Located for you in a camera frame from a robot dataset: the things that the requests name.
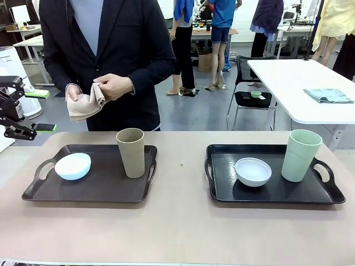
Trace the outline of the person's right hand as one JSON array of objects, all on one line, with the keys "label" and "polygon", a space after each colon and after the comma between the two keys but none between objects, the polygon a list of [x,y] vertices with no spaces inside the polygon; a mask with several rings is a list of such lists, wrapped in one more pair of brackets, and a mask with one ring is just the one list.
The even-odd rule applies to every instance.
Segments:
[{"label": "person's right hand", "polygon": [[65,88],[65,101],[68,101],[69,99],[77,101],[81,93],[82,91],[79,86],[76,84],[68,84]]}]

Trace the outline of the person's left hand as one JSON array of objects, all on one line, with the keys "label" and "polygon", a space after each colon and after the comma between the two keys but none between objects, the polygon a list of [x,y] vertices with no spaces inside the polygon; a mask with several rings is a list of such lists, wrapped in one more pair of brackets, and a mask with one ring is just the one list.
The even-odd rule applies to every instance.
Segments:
[{"label": "person's left hand", "polygon": [[106,74],[93,80],[99,83],[99,88],[106,100],[115,101],[124,94],[133,92],[133,83],[130,78],[115,74]]}]

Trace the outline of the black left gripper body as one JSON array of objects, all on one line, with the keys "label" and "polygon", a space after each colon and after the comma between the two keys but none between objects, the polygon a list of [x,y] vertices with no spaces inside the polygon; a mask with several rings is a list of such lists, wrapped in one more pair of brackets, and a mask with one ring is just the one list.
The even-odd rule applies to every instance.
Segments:
[{"label": "black left gripper body", "polygon": [[14,89],[14,92],[7,94],[5,87],[1,87],[1,124],[26,120],[22,104],[19,101],[24,96],[24,88],[18,86]]}]

